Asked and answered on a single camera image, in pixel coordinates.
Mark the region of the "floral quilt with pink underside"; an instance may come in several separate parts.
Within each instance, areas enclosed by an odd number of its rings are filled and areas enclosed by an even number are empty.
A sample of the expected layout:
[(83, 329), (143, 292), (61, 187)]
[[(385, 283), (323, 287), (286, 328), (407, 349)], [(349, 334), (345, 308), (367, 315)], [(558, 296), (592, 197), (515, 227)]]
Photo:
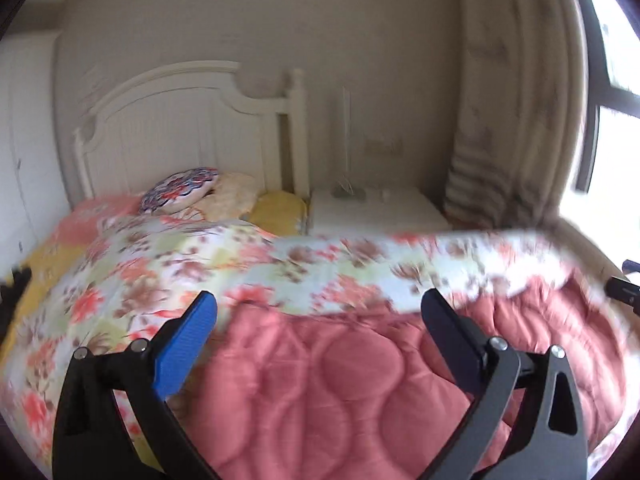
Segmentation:
[(639, 411), (639, 325), (535, 231), (278, 237), (107, 200), (29, 258), (1, 350), (1, 415), (51, 470), (73, 351), (119, 352), (211, 292), (216, 328), (169, 403), (228, 479), (412, 479), (470, 407), (420, 319), (438, 290), (512, 347), (561, 346), (598, 471)]

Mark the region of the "black object at bedside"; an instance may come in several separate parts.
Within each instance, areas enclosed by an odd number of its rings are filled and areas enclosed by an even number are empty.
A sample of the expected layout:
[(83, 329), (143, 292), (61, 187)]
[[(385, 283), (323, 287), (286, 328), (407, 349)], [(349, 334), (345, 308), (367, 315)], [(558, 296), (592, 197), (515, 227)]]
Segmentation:
[(14, 268), (12, 278), (1, 282), (0, 304), (0, 342), (6, 339), (14, 315), (26, 288), (32, 279), (32, 269), (29, 266)]

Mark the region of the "beige patterned curtain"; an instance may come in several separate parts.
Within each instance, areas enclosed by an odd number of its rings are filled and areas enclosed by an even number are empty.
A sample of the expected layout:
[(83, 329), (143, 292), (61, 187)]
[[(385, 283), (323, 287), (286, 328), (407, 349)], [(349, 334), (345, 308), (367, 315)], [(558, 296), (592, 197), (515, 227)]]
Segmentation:
[(587, 111), (578, 0), (461, 0), (462, 72), (444, 209), (483, 228), (559, 215)]

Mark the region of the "white wardrobe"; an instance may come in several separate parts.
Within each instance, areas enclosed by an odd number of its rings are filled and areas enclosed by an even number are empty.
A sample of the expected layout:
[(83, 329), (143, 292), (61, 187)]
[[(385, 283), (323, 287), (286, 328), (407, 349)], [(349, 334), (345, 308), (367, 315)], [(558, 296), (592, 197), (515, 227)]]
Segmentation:
[(1, 40), (1, 273), (70, 213), (54, 130), (57, 30)]

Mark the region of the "red blue patterned pillow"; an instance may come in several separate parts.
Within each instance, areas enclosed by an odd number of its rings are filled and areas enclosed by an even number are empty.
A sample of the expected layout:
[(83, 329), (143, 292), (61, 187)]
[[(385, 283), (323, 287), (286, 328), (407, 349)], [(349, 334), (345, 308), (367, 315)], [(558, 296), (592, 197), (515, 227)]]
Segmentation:
[(216, 168), (198, 167), (160, 180), (142, 196), (140, 214), (174, 214), (203, 198), (219, 177)]

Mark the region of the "white bedside table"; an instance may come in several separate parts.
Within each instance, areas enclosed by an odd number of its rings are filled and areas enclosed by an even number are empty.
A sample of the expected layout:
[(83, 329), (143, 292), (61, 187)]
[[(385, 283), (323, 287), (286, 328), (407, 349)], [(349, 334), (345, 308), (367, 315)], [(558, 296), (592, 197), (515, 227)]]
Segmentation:
[(360, 197), (315, 190), (307, 232), (312, 236), (358, 236), (451, 230), (444, 215), (417, 188), (365, 188)]

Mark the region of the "beige lace pillow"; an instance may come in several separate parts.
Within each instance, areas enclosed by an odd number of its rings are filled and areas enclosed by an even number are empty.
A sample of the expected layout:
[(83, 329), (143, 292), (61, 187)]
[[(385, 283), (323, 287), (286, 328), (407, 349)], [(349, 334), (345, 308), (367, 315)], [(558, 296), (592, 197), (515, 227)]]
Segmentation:
[(254, 177), (225, 172), (194, 207), (207, 221), (239, 219), (252, 211), (259, 194), (260, 187)]

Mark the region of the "yellow bed sheet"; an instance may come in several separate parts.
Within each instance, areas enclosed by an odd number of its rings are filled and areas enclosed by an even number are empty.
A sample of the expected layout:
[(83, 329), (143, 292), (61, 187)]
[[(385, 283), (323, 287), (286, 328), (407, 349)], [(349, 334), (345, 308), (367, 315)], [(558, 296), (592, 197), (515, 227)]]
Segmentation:
[(307, 204), (295, 194), (276, 191), (260, 196), (248, 214), (248, 222), (277, 236), (306, 233)]

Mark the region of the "white wooden headboard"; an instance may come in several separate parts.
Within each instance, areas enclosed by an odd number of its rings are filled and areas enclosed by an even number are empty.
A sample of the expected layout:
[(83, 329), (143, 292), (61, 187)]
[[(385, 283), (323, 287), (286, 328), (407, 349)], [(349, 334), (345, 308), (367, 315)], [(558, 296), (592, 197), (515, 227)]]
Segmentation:
[(142, 193), (195, 167), (240, 172), (261, 191), (310, 194), (307, 92), (299, 68), (280, 96), (250, 98), (241, 66), (191, 61), (134, 76), (90, 108), (74, 132), (82, 195)]

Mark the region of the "dark window frame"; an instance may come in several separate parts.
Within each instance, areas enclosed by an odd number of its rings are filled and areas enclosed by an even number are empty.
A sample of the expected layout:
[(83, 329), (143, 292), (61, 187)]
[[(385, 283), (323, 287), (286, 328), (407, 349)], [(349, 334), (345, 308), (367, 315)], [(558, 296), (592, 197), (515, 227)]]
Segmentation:
[(639, 6), (634, 0), (578, 0), (587, 40), (587, 118), (575, 190), (612, 172), (639, 179)]

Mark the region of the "wall socket plate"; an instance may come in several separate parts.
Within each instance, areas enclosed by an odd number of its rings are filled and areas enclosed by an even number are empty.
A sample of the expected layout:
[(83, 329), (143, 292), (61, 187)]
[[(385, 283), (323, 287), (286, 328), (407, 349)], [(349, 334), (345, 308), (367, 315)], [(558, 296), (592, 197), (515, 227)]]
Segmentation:
[(364, 152), (370, 156), (400, 157), (404, 154), (404, 142), (401, 138), (364, 138)]

